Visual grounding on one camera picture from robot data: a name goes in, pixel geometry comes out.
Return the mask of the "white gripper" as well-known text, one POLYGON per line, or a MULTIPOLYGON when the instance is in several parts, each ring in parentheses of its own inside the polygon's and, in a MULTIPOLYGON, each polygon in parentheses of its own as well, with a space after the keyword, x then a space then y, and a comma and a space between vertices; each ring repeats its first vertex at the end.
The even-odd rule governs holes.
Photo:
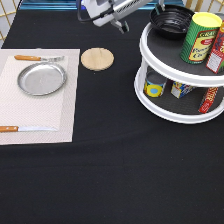
MULTIPOLYGON (((164 1, 158 0, 162 11, 165 11, 164 1)), ((112 25, 124 34, 129 31, 129 26, 127 22, 121 23, 118 20, 149 2, 150 0, 83 0, 82 4, 96 26, 101 27, 112 21, 112 25)))

